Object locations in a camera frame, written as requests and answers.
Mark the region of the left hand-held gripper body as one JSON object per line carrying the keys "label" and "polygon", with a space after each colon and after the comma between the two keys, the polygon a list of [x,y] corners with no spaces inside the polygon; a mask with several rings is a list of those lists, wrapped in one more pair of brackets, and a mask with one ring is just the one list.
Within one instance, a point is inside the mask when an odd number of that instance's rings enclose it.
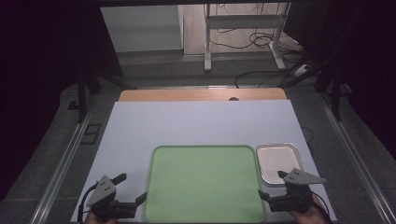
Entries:
{"label": "left hand-held gripper body", "polygon": [[93,212],[102,220],[133,218],[137,206],[134,203],[121,203],[115,199],[117,185],[111,182],[112,178],[104,175],[95,185],[93,193],[86,203]]}

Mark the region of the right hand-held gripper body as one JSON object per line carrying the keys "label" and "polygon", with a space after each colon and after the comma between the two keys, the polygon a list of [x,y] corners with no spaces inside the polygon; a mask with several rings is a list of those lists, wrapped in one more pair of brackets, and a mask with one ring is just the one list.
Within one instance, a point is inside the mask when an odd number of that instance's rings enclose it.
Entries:
{"label": "right hand-held gripper body", "polygon": [[269,206],[272,212],[307,212],[313,205],[312,191],[309,186],[326,182],[324,178],[311,175],[296,168],[288,173],[283,180],[286,187],[286,194],[270,197]]}

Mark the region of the person's right hand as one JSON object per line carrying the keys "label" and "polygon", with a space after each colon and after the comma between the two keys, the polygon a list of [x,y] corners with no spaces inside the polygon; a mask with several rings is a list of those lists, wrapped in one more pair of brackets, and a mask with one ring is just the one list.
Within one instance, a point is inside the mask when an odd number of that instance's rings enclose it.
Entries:
{"label": "person's right hand", "polygon": [[314,204],[305,213],[290,211],[298,224],[329,224],[324,215],[325,209],[316,195],[312,195]]}

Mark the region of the person's left hand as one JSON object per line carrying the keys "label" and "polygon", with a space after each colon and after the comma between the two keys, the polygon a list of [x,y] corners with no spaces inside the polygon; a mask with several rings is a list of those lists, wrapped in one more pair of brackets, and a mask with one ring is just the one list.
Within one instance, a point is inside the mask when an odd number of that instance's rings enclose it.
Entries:
{"label": "person's left hand", "polygon": [[83,224],[118,224],[118,221],[116,219],[102,220],[93,212],[89,212]]}

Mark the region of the small metal tray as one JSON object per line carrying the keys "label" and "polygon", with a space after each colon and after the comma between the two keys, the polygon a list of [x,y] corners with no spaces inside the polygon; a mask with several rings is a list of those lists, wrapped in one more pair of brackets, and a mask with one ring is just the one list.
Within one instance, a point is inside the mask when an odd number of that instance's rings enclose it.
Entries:
{"label": "small metal tray", "polygon": [[256,155],[263,181],[269,186],[282,186],[284,180],[279,171],[290,173],[294,168],[305,170],[297,147],[291,143],[262,144]]}

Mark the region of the green plastic tray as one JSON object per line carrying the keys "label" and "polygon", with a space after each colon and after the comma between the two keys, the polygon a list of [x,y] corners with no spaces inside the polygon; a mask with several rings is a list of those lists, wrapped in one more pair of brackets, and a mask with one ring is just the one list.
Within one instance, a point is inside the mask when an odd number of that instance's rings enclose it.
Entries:
{"label": "green plastic tray", "polygon": [[261,223],[262,182],[249,146],[161,146],[152,155],[149,223]]}

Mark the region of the black metal stand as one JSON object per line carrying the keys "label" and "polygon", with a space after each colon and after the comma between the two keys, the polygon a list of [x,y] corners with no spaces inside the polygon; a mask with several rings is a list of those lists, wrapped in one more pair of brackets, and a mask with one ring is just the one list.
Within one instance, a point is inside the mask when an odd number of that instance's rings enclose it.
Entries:
{"label": "black metal stand", "polygon": [[86,90],[89,90],[91,94],[98,94],[101,92],[102,87],[99,83],[99,77],[109,81],[123,90],[136,90],[136,86],[129,85],[123,82],[120,78],[106,74],[105,72],[98,69],[92,69],[90,72],[78,71],[78,100],[72,101],[69,104],[69,107],[67,107],[68,110],[78,111],[78,123],[81,123],[88,114]]}
{"label": "black metal stand", "polygon": [[320,73],[314,88],[318,92],[325,92],[329,86],[332,86],[331,96],[331,110],[337,121],[341,121],[339,113],[340,97],[344,96],[341,92],[342,74],[338,69],[339,49],[332,49],[331,52],[320,62],[308,69],[298,77],[281,83],[281,87],[292,87],[303,80]]}

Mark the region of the white table sheet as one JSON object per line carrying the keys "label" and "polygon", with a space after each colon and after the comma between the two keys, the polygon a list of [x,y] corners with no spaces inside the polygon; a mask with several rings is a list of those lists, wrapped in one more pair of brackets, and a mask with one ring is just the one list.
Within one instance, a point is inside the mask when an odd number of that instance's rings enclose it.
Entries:
{"label": "white table sheet", "polygon": [[[288,100],[117,102],[114,104],[102,141],[85,185],[90,187],[103,175],[127,174],[117,186],[116,198],[131,202],[147,193],[154,150],[161,146],[249,146],[255,153],[261,191],[282,195],[283,186],[269,186],[261,176],[256,148],[262,144],[294,144],[305,170],[316,174],[300,124]],[[266,219],[280,223],[291,219],[286,212],[271,212],[264,201]],[[146,221],[145,204],[134,221]]]}

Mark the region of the white power strip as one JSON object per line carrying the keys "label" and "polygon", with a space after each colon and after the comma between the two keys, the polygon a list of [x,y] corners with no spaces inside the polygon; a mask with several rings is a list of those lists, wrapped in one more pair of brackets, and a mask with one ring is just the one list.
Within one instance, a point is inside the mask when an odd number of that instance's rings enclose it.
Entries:
{"label": "white power strip", "polygon": [[307,64],[303,64],[301,67],[299,67],[294,73],[293,75],[295,77],[298,77],[300,75],[302,75],[303,73],[305,73],[306,71],[308,71],[310,69],[310,66]]}

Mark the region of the dark curtain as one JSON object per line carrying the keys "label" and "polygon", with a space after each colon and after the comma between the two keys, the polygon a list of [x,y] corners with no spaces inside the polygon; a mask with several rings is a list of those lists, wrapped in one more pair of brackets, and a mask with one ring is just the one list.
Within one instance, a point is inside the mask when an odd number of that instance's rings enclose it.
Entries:
{"label": "dark curtain", "polygon": [[284,32],[313,63],[335,49],[354,10],[363,7],[336,55],[349,103],[396,159],[396,0],[306,0],[290,5]]}
{"label": "dark curtain", "polygon": [[121,73],[98,0],[0,0],[0,201],[47,131],[63,90]]}

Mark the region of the aluminium floor rail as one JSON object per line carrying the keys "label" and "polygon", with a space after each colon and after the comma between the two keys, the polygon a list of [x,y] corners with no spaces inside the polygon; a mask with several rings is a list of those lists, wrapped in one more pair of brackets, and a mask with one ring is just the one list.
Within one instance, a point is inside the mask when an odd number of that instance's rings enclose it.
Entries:
{"label": "aluminium floor rail", "polygon": [[322,107],[332,124],[334,131],[340,139],[343,149],[346,151],[351,164],[356,170],[363,186],[365,187],[370,200],[373,202],[377,213],[380,215],[384,224],[396,224],[396,215],[391,209],[388,199],[375,182],[372,174],[369,172],[367,166],[364,164],[361,155],[349,137],[343,123],[338,121],[336,116],[332,113],[331,103],[324,93],[318,95],[322,103]]}
{"label": "aluminium floor rail", "polygon": [[95,107],[98,95],[95,94],[88,103],[88,109],[83,116],[81,122],[74,130],[71,140],[69,141],[67,148],[62,155],[51,179],[29,221],[29,224],[45,224],[50,214],[50,210],[55,203],[56,197],[60,191],[60,188],[64,182],[67,171],[71,165],[72,160],[77,152],[78,145],[80,144],[81,138],[88,126],[88,123],[92,116],[92,111]]}

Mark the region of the black floor socket frame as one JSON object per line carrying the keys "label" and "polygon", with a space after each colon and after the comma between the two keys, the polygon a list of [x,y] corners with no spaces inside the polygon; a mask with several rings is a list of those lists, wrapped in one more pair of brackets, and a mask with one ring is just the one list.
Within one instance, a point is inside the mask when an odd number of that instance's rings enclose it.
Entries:
{"label": "black floor socket frame", "polygon": [[96,143],[96,140],[98,139],[100,129],[100,123],[89,124],[86,127],[84,134],[82,135],[80,143],[82,145],[94,145]]}

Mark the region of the grey wall panel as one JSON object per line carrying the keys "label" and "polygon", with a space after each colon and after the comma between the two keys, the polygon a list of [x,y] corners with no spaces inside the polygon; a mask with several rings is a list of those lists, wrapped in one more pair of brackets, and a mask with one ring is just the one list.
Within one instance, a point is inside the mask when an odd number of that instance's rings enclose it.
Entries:
{"label": "grey wall panel", "polygon": [[180,6],[102,7],[116,52],[182,49]]}

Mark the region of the white metal desk frame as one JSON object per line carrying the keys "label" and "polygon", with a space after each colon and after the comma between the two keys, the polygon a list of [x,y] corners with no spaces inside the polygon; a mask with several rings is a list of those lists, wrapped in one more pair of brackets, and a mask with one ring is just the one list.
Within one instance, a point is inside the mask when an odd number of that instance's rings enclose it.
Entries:
{"label": "white metal desk frame", "polygon": [[280,37],[289,13],[290,2],[286,2],[283,10],[276,14],[249,14],[249,15],[212,15],[210,5],[205,4],[205,51],[204,69],[210,72],[212,69],[210,34],[215,29],[273,29],[275,31],[272,40],[269,42],[269,50],[280,70],[285,70],[286,66],[281,59],[278,50]]}

